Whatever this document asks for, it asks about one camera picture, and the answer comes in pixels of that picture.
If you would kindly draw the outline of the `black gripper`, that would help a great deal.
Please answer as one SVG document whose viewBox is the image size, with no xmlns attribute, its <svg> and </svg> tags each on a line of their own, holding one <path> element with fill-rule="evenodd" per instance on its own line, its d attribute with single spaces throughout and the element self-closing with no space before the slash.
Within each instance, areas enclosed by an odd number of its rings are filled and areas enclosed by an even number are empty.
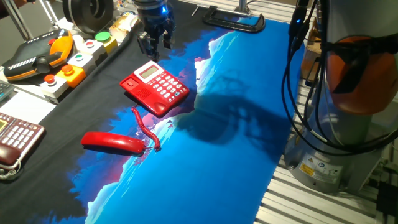
<svg viewBox="0 0 398 224">
<path fill-rule="evenodd" d="M 145 32 L 137 34 L 137 41 L 141 52 L 152 61 L 159 60 L 157 42 L 148 33 L 156 32 L 164 24 L 163 45 L 171 49 L 175 30 L 174 21 L 167 21 L 169 15 L 168 0 L 133 0 L 140 21 L 144 25 Z"/>
</svg>

